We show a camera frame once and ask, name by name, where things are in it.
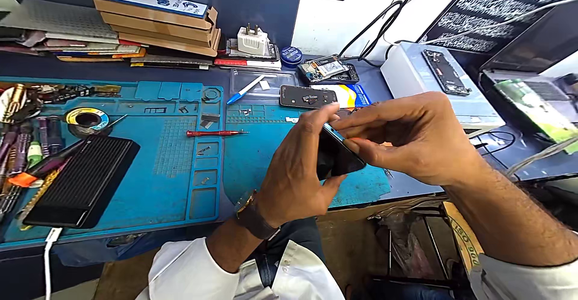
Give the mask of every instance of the blue desk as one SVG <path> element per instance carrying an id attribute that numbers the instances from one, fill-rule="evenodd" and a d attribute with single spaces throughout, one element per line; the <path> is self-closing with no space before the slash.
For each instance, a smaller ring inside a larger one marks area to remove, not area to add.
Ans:
<path id="1" fill-rule="evenodd" d="M 371 67 L 364 62 L 355 62 L 360 76 L 360 84 L 373 102 L 391 99 L 391 92 L 378 68 Z M 0 76 L 30 76 L 62 79 L 83 80 L 112 80 L 112 81 L 173 81 L 173 82 L 202 82 L 205 85 L 219 85 L 223 87 L 224 97 L 229 97 L 229 70 L 211 69 L 210 71 L 184 69 L 156 69 L 149 67 L 131 68 L 122 62 L 111 63 L 69 63 L 53 58 L 32 57 L 10 53 L 0 53 Z M 519 137 L 511 147 L 495 153 L 507 166 L 543 150 L 546 145 L 529 136 L 523 136 L 513 127 L 504 126 L 500 131 L 509 131 Z M 489 143 L 490 150 L 496 149 L 496 139 L 490 135 L 481 137 L 483 142 Z M 488 162 L 496 169 L 503 169 L 487 156 Z M 540 160 L 518 172 L 522 180 L 538 180 L 551 178 L 565 178 L 578 175 L 578 155 L 568 156 L 559 153 Z M 397 199 L 409 196 L 426 195 L 441 192 L 439 186 L 428 186 L 399 172 L 392 172 L 390 179 L 391 192 L 381 196 L 382 200 Z M 220 217 L 226 218 L 233 211 L 233 206 L 227 197 L 221 197 Z"/>

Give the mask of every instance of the red screwdriver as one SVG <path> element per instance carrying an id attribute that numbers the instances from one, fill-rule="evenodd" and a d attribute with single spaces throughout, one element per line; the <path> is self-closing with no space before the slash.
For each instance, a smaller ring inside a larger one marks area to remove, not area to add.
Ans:
<path id="1" fill-rule="evenodd" d="M 230 136 L 236 134 L 249 133 L 245 131 L 212 131 L 212 132 L 199 132 L 199 131 L 187 131 L 187 136 L 193 138 L 195 136 Z"/>

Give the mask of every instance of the hand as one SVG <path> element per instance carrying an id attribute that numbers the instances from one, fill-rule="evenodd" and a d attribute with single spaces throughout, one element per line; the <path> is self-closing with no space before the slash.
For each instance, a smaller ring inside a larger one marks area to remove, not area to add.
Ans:
<path id="1" fill-rule="evenodd" d="M 317 149 L 322 126 L 339 119 L 339 104 L 303 113 L 271 159 L 261 191 L 255 195 L 259 213 L 272 227 L 324 215 L 346 175 L 325 180 L 317 178 Z"/>
<path id="2" fill-rule="evenodd" d="M 370 165 L 426 184 L 451 186 L 491 170 L 441 92 L 374 103 L 331 126 Z M 393 147 L 380 145 L 385 141 Z"/>

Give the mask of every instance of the white pen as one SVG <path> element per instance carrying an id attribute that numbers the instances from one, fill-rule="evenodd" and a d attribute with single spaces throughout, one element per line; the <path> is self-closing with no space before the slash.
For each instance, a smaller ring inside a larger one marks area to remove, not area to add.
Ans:
<path id="1" fill-rule="evenodd" d="M 239 100 L 239 98 L 244 96 L 247 93 L 247 91 L 249 91 L 249 89 L 253 88 L 257 84 L 257 82 L 261 81 L 261 79 L 263 79 L 264 77 L 265 75 L 258 76 L 255 80 L 249 83 L 247 87 L 241 89 L 241 91 L 231 96 L 231 98 L 229 98 L 229 100 L 227 101 L 227 104 L 233 104 L 235 101 Z"/>

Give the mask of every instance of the solder wire spool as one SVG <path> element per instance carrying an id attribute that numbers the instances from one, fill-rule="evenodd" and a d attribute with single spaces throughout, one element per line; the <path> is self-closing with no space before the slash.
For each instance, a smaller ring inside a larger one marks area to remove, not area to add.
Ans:
<path id="1" fill-rule="evenodd" d="M 68 123 L 68 130 L 77 138 L 83 139 L 90 134 L 110 134 L 107 126 L 110 123 L 109 116 L 96 108 L 80 107 L 70 110 L 64 115 Z"/>

